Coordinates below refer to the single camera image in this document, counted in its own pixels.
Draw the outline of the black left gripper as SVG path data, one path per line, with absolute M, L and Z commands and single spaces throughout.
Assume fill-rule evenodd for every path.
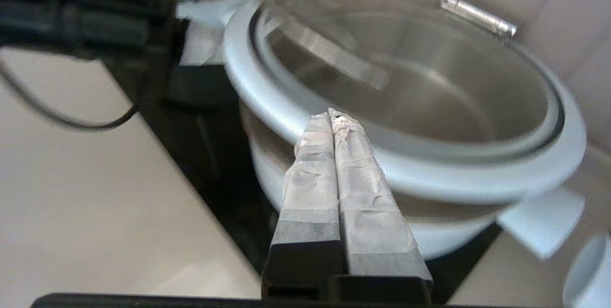
M 177 0 L 90 0 L 90 48 L 118 58 L 170 56 L 180 34 L 176 5 Z M 204 36 L 199 23 L 189 24 L 181 66 L 224 64 L 224 25 L 202 25 Z

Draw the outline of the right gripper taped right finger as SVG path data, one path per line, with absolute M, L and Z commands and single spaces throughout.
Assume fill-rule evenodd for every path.
M 429 299 L 432 276 L 363 126 L 329 111 L 348 276 L 345 299 Z

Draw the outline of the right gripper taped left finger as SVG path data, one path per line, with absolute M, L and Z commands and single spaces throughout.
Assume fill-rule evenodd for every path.
M 262 299 L 319 300 L 344 273 L 330 115 L 312 115 L 284 174 L 281 212 L 262 273 Z

